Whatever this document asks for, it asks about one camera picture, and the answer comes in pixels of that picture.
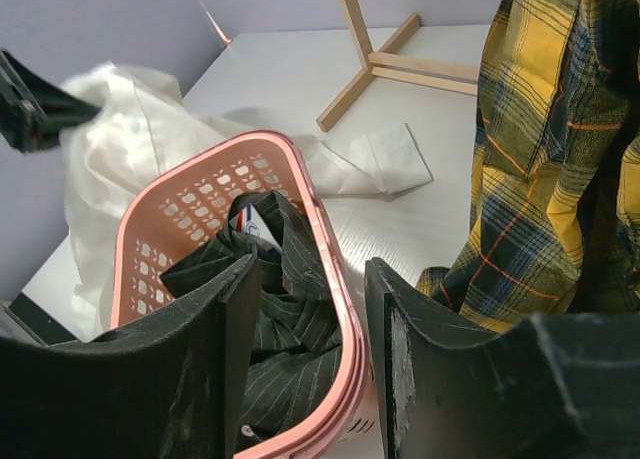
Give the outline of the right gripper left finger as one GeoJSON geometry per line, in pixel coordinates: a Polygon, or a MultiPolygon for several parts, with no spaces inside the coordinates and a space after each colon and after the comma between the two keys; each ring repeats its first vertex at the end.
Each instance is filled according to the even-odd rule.
{"type": "Polygon", "coordinates": [[[5,458],[229,458],[259,309],[247,255],[90,343],[1,342],[5,458]]]}

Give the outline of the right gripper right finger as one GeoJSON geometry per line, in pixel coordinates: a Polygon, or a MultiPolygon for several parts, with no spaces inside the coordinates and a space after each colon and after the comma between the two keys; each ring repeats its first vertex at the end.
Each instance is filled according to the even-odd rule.
{"type": "Polygon", "coordinates": [[[365,299],[388,458],[635,458],[639,319],[534,314],[485,329],[379,258],[365,299]]]}

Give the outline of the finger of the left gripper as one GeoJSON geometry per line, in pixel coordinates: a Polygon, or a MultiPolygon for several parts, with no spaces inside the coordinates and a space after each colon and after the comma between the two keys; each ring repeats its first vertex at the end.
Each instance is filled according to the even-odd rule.
{"type": "Polygon", "coordinates": [[[1,135],[10,148],[21,153],[53,149],[62,130],[93,120],[99,111],[1,51],[1,135]]]}

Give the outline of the white shirt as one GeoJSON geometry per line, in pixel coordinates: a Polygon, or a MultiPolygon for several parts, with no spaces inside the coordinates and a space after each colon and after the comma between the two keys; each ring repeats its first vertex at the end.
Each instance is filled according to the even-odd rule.
{"type": "MultiPolygon", "coordinates": [[[[154,69],[105,63],[67,79],[62,89],[98,109],[59,134],[79,274],[70,307],[79,338],[90,340],[107,328],[116,233],[135,196],[171,168],[251,128],[191,115],[177,79],[154,69]]],[[[297,134],[292,141],[322,195],[395,194],[433,180],[404,123],[353,139],[297,134]]]]}

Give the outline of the dark pinstriped shirt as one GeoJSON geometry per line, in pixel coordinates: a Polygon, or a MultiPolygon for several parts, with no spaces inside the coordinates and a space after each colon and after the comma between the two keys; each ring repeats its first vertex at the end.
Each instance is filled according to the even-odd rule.
{"type": "Polygon", "coordinates": [[[254,253],[258,258],[261,305],[241,407],[242,449],[312,413],[333,385],[342,353],[340,326],[307,217],[277,191],[243,194],[229,215],[248,206],[264,220],[279,251],[269,252],[256,237],[225,224],[161,277],[165,288],[181,297],[240,257],[254,253]]]}

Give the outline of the yellow plaid shirt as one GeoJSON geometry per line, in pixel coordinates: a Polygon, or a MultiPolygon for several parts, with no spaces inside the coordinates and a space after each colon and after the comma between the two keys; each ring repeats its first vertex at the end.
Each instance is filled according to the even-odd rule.
{"type": "Polygon", "coordinates": [[[639,0],[501,0],[478,79],[469,236],[417,289],[503,332],[639,310],[639,0]]]}

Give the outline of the white shirt price tag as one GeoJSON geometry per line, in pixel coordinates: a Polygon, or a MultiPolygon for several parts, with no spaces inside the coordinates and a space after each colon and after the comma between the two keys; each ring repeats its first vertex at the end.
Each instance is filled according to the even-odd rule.
{"type": "Polygon", "coordinates": [[[271,229],[253,204],[244,207],[229,220],[229,223],[235,231],[253,238],[266,252],[282,253],[280,242],[274,237],[271,229]]]}

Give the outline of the pink plastic basket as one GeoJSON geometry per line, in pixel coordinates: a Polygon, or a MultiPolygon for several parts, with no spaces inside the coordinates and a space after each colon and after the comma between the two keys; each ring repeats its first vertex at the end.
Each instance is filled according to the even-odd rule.
{"type": "Polygon", "coordinates": [[[299,425],[240,452],[242,458],[319,458],[360,439],[378,422],[368,344],[350,297],[344,260],[299,149],[285,135],[252,131],[189,159],[149,184],[120,223],[115,252],[112,327],[172,301],[160,275],[224,224],[233,199],[277,190],[306,214],[319,248],[344,340],[337,377],[299,425]]]}

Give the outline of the wooden clothes rack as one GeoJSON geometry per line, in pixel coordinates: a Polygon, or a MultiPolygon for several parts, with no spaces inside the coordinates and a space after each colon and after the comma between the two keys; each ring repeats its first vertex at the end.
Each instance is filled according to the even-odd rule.
{"type": "Polygon", "coordinates": [[[359,57],[360,70],[316,119],[321,131],[330,131],[377,78],[468,96],[477,94],[477,67],[401,53],[422,26],[418,14],[409,15],[382,47],[375,50],[359,0],[340,1],[359,57]]]}

